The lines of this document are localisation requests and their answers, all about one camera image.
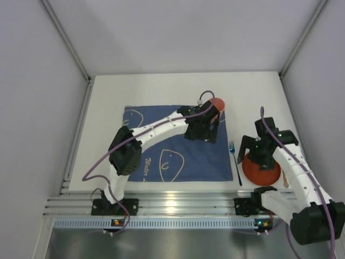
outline blue cloth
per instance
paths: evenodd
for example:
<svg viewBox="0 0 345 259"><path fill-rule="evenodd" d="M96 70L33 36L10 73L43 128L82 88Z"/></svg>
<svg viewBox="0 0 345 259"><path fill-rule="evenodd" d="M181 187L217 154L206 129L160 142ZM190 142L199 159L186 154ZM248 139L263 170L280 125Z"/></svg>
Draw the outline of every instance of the blue cloth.
<svg viewBox="0 0 345 259"><path fill-rule="evenodd" d="M138 128L169 116L181 105L126 106L123 125ZM232 181L225 113L220 118L215 144L177 135L147 149L133 182Z"/></svg>

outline white wall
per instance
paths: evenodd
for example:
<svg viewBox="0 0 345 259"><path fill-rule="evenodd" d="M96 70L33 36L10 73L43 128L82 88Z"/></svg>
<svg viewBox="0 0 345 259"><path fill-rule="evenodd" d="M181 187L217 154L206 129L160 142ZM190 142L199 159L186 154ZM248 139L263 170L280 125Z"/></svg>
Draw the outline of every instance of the white wall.
<svg viewBox="0 0 345 259"><path fill-rule="evenodd" d="M327 5L286 78L315 174L345 201L345 1Z"/></svg>
<svg viewBox="0 0 345 259"><path fill-rule="evenodd" d="M317 0L50 1L91 75L277 71Z"/></svg>
<svg viewBox="0 0 345 259"><path fill-rule="evenodd" d="M0 254L31 258L86 83L37 0L0 8Z"/></svg>

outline fork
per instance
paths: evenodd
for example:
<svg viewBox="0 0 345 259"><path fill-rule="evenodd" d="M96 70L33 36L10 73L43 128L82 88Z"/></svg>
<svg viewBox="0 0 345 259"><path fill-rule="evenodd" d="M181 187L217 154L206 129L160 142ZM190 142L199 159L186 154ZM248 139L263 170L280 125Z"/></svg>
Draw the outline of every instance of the fork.
<svg viewBox="0 0 345 259"><path fill-rule="evenodd" d="M233 141L230 141L230 153L233 155L233 158L234 158L234 160L235 160L235 165L236 165L236 170L237 170L239 185L242 186L241 177L239 176L238 167L237 167L237 163L236 163L235 145L233 144Z"/></svg>

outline metal bracket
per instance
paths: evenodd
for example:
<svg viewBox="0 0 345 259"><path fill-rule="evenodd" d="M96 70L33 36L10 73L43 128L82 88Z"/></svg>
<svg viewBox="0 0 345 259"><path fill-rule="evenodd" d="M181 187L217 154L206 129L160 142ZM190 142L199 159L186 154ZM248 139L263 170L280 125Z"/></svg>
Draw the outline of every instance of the metal bracket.
<svg viewBox="0 0 345 259"><path fill-rule="evenodd" d="M139 208L139 199L123 199L121 203L131 216L136 216ZM95 199L93 201L92 216L125 216L125 214L125 211L117 203L108 205L105 204L104 199Z"/></svg>

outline table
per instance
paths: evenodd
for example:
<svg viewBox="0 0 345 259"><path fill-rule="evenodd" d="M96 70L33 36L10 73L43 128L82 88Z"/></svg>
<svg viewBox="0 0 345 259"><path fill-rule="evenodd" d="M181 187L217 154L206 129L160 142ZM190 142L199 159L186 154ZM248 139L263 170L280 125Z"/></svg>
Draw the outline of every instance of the table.
<svg viewBox="0 0 345 259"><path fill-rule="evenodd" d="M117 130L122 126L126 105L196 105L204 90L214 91L225 101L226 128L229 140L239 151L243 135L256 136L254 122L260 119L260 107L265 116L272 116L281 130L296 129L277 72L172 73L96 76L84 127L72 169L70 192L104 188L103 179L82 182L81 178L108 150ZM233 181L227 182L128 182L127 191L203 191L235 192L252 190L239 165L243 186L238 183L233 157L230 157ZM92 173L108 176L106 159ZM274 184L286 190L282 176Z"/></svg>

